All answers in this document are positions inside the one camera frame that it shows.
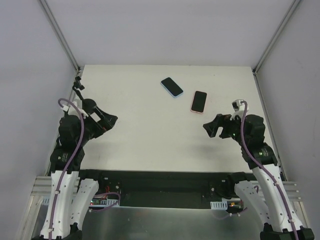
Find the gray wall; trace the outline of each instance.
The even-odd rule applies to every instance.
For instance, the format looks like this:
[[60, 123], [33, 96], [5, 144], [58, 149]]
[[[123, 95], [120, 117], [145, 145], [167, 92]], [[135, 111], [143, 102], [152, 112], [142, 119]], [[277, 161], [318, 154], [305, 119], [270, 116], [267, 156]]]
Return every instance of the gray wall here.
[[285, 172], [320, 238], [320, 1], [304, 0], [258, 73]]
[[293, 0], [48, 0], [78, 63], [251, 66]]
[[0, 32], [0, 234], [12, 240], [75, 73], [36, 0], [3, 1]]

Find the wire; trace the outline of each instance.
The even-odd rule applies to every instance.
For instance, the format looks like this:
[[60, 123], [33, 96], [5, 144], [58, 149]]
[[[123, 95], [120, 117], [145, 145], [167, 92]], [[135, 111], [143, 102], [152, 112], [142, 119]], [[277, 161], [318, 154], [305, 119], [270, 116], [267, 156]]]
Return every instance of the wire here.
[[284, 192], [282, 191], [281, 187], [279, 186], [278, 184], [278, 181], [276, 180], [276, 178], [271, 174], [271, 172], [269, 172], [260, 162], [258, 162], [254, 156], [252, 156], [252, 154], [250, 153], [247, 145], [246, 145], [246, 142], [245, 142], [245, 135], [244, 135], [244, 127], [245, 127], [245, 119], [246, 119], [246, 114], [247, 114], [247, 110], [248, 110], [248, 103], [246, 101], [242, 101], [241, 102], [242, 104], [244, 104], [244, 112], [243, 112], [243, 116], [242, 116], [242, 120], [241, 120], [241, 127], [240, 127], [240, 134], [241, 134], [241, 141], [242, 141], [242, 146], [246, 152], [246, 154], [248, 154], [249, 158], [254, 161], [254, 163], [259, 167], [261, 168], [270, 178], [271, 180], [273, 181], [273, 183], [275, 184], [276, 188], [278, 189], [279, 191], [279, 194], [281, 196], [281, 199], [283, 201], [283, 204], [284, 204], [284, 208], [286, 210], [286, 213], [289, 217], [289, 221], [290, 221], [290, 224], [291, 224], [291, 227], [292, 227], [292, 230], [293, 230], [293, 234], [294, 234], [294, 237], [295, 237], [295, 240], [299, 240], [299, 237], [298, 237], [298, 232], [297, 232], [297, 229], [296, 229], [296, 226], [295, 226], [295, 223], [292, 221], [292, 215], [291, 215], [291, 212], [290, 212], [290, 208], [289, 208], [289, 205], [287, 203], [287, 200], [286, 200], [286, 197], [285, 197], [285, 194]]
[[[71, 101], [69, 101], [68, 99], [65, 99], [65, 98], [60, 98], [58, 100], [58, 104], [59, 104], [60, 107], [63, 107], [63, 105], [61, 104], [61, 101], [64, 101], [64, 102], [67, 102], [68, 104], [70, 104], [76, 110], [76, 112], [78, 113], [79, 118], [80, 118], [80, 122], [81, 122], [81, 132], [80, 132], [80, 137], [79, 137], [78, 143], [77, 143], [77, 145], [76, 145], [71, 157], [69, 158], [68, 162], [65, 164], [64, 169], [62, 170], [61, 176], [60, 176], [60, 178], [58, 180], [58, 183], [56, 185], [56, 192], [57, 193], [60, 190], [62, 179], [64, 178], [64, 175], [65, 175], [70, 163], [72, 162], [72, 160], [74, 159], [74, 157], [77, 154], [77, 151], [80, 148], [82, 139], [84, 137], [84, 132], [85, 132], [84, 118], [82, 117], [82, 114], [79, 111], [79, 109]], [[53, 225], [54, 225], [54, 216], [55, 216], [55, 209], [56, 209], [56, 205], [57, 205], [57, 198], [58, 198], [58, 194], [55, 194], [54, 198], [53, 198], [53, 202], [52, 202], [52, 209], [51, 209], [51, 215], [50, 215], [50, 221], [49, 221], [49, 229], [50, 230], [53, 229]], [[52, 240], [52, 230], [49, 231], [49, 239], [48, 240]]]
[[[109, 187], [109, 186], [106, 186], [105, 191], [108, 193], [108, 192], [110, 191], [110, 187]], [[100, 201], [105, 200], [105, 199], [107, 199], [107, 195], [104, 195], [104, 196], [100, 199]]]
[[256, 186], [254, 186], [253, 188], [256, 189], [256, 193], [258, 194], [258, 193], [259, 193], [259, 186], [256, 185]]
[[219, 217], [219, 216], [216, 216], [212, 213], [212, 216], [217, 219], [217, 220], [225, 220], [227, 218], [230, 218], [230, 217], [235, 217], [235, 216], [238, 216], [240, 217], [240, 214], [243, 214], [245, 213], [246, 211], [248, 211], [248, 208], [245, 207], [241, 212], [238, 212], [238, 213], [229, 213], [228, 215], [225, 215], [225, 216], [222, 216], [222, 217]]
[[117, 205], [119, 202], [120, 202], [120, 199], [121, 199], [121, 196], [118, 192], [106, 192], [106, 193], [102, 193], [102, 194], [98, 194], [98, 195], [95, 195], [94, 197], [101, 197], [101, 196], [107, 196], [107, 195], [117, 195], [118, 196], [118, 201], [114, 202], [113, 204], [111, 204], [110, 206], [106, 206], [102, 209], [99, 209], [99, 210], [93, 210], [93, 209], [90, 209], [89, 211], [90, 212], [94, 212], [94, 213], [99, 213], [99, 212], [104, 212], [110, 208], [112, 208], [114, 205]]

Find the black smartphone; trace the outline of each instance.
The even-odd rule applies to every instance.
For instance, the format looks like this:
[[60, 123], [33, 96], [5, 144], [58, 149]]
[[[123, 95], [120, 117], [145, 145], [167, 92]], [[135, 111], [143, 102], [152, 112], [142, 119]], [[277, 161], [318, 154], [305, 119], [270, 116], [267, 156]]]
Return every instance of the black smartphone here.
[[192, 105], [191, 105], [191, 112], [202, 114], [205, 110], [205, 104], [207, 99], [207, 93], [203, 91], [195, 91]]
[[177, 98], [181, 94], [184, 93], [184, 91], [181, 89], [181, 87], [178, 86], [178, 84], [175, 83], [171, 79], [171, 77], [167, 77], [166, 79], [161, 81], [161, 85], [171, 94], [172, 97]]

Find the purple cable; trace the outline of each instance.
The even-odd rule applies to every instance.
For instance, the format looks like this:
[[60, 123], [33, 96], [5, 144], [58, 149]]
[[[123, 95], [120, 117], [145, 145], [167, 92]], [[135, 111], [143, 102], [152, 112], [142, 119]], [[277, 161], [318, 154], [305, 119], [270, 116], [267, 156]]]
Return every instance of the purple cable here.
[[[67, 102], [68, 104], [70, 104], [75, 110], [76, 112], [78, 113], [79, 115], [79, 118], [80, 118], [80, 122], [81, 122], [81, 132], [80, 132], [80, 137], [79, 137], [79, 140], [78, 140], [78, 143], [70, 157], [70, 159], [68, 160], [68, 162], [66, 163], [66, 165], [64, 166], [64, 169], [61, 173], [61, 176], [59, 178], [59, 181], [56, 185], [56, 191], [59, 191], [60, 190], [60, 186], [61, 186], [61, 182], [62, 182], [62, 179], [64, 178], [64, 175], [71, 163], [71, 161], [74, 159], [75, 155], [77, 154], [77, 151], [79, 150], [80, 148], [80, 145], [81, 145], [81, 142], [82, 142], [82, 139], [84, 137], [84, 132], [85, 132], [85, 123], [84, 123], [84, 118], [82, 117], [82, 114], [81, 112], [79, 111], [79, 109], [71, 102], [69, 101], [68, 99], [65, 99], [65, 98], [60, 98], [58, 100], [58, 104], [60, 107], [63, 107], [63, 105], [61, 104], [61, 101], [64, 101], [64, 102]], [[55, 194], [54, 195], [54, 198], [53, 198], [53, 202], [52, 202], [52, 209], [51, 209], [51, 215], [50, 215], [50, 222], [49, 222], [49, 229], [52, 229], [53, 228], [53, 225], [54, 225], [54, 215], [55, 215], [55, 209], [56, 209], [56, 205], [57, 205], [57, 198], [58, 198], [58, 194]], [[52, 231], [49, 232], [49, 240], [52, 240]]]
[[[241, 141], [242, 141], [242, 146], [246, 152], [246, 154], [248, 154], [248, 156], [250, 157], [250, 159], [252, 161], [254, 161], [254, 163], [259, 167], [261, 168], [273, 181], [273, 183], [277, 183], [277, 180], [276, 178], [271, 174], [271, 172], [269, 172], [260, 162], [258, 162], [254, 156], [252, 156], [252, 154], [250, 153], [247, 145], [246, 145], [246, 142], [245, 142], [245, 135], [244, 135], [244, 127], [245, 127], [245, 118], [246, 118], [246, 114], [247, 114], [247, 110], [248, 110], [248, 103], [246, 101], [242, 101], [241, 103], [244, 104], [244, 112], [243, 112], [243, 116], [242, 116], [242, 120], [241, 120], [241, 127], [240, 127], [240, 134], [241, 134]], [[284, 204], [284, 208], [286, 210], [286, 213], [289, 217], [289, 220], [292, 220], [292, 215], [291, 215], [291, 212], [290, 212], [290, 209], [289, 209], [289, 205], [287, 203], [287, 200], [286, 200], [286, 197], [284, 195], [284, 192], [282, 191], [281, 187], [276, 184], [275, 185], [276, 188], [278, 189], [279, 191], [279, 194], [281, 196], [281, 199], [283, 201], [283, 204]], [[292, 227], [292, 230], [293, 230], [293, 234], [294, 234], [294, 237], [295, 237], [295, 240], [299, 240], [299, 237], [298, 237], [298, 232], [297, 232], [297, 229], [296, 229], [296, 226], [295, 226], [295, 223], [290, 221], [290, 224], [291, 224], [291, 227]]]
[[256, 193], [258, 194], [258, 193], [259, 193], [259, 186], [256, 185], [256, 186], [254, 186], [253, 188], [256, 189]]
[[105, 195], [117, 195], [118, 196], [118, 201], [116, 201], [115, 203], [111, 204], [110, 206], [106, 206], [106, 207], [104, 207], [102, 209], [99, 209], [99, 210], [91, 209], [91, 212], [94, 212], [94, 213], [103, 212], [105, 210], [108, 210], [108, 209], [112, 208], [114, 205], [117, 205], [120, 202], [121, 196], [117, 192], [106, 192], [106, 193], [95, 195], [94, 197], [96, 198], [96, 197], [101, 197], [101, 196], [105, 196]]

